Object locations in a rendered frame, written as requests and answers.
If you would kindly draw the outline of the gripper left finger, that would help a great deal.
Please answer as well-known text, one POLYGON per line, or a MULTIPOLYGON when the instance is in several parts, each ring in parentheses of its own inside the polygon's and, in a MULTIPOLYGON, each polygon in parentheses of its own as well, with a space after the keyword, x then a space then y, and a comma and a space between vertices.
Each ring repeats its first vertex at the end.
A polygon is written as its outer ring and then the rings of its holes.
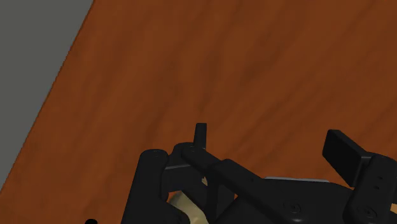
POLYGON ((121 224, 193 224, 187 213, 167 203, 170 192, 184 193, 209 224, 261 224, 261 213, 222 185, 208 179, 181 158, 184 147, 206 147, 207 125, 197 123, 191 143, 141 153, 121 224))

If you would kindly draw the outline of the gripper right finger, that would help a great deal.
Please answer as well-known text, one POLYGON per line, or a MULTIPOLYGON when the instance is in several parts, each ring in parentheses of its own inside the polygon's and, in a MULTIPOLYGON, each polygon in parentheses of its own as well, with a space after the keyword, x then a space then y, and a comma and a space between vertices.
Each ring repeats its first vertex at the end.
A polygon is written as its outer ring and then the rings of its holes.
POLYGON ((327 131, 323 157, 353 188, 343 212, 346 224, 397 224, 397 161, 364 150, 340 130, 327 131))

